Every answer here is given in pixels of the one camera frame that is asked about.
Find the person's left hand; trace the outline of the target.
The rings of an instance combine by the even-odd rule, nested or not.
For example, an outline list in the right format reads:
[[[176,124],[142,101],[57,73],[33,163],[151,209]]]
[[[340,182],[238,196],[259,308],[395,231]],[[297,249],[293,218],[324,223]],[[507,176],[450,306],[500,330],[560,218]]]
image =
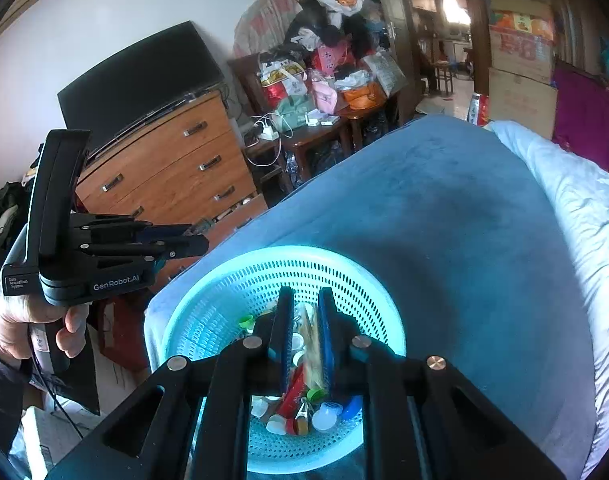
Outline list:
[[[14,367],[31,356],[29,326],[64,322],[56,334],[57,347],[75,358],[85,346],[89,304],[52,306],[41,296],[5,297],[0,284],[0,359]]]

